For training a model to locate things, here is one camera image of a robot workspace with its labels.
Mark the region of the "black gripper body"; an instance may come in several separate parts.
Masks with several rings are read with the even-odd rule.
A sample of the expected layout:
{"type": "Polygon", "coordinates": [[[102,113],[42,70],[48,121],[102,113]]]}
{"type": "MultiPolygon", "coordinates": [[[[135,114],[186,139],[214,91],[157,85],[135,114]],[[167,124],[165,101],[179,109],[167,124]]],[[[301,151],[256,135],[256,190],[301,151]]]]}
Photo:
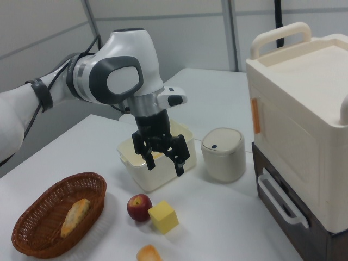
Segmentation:
{"type": "Polygon", "coordinates": [[[170,120],[167,110],[151,116],[136,117],[136,125],[145,143],[151,146],[152,151],[165,152],[166,138],[173,136],[170,132],[170,120]]]}

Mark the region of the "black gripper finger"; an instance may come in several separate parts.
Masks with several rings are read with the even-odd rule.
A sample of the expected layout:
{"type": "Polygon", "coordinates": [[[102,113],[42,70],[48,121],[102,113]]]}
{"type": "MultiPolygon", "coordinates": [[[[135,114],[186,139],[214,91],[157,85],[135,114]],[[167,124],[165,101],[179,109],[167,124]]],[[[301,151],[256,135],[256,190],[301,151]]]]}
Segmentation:
{"type": "Polygon", "coordinates": [[[184,173],[184,164],[190,157],[187,143],[183,135],[166,138],[164,154],[172,160],[177,177],[184,173]]]}
{"type": "Polygon", "coordinates": [[[152,155],[151,146],[144,142],[139,132],[132,134],[132,140],[135,153],[142,156],[143,160],[146,162],[148,170],[151,171],[154,169],[156,165],[152,155]]]}

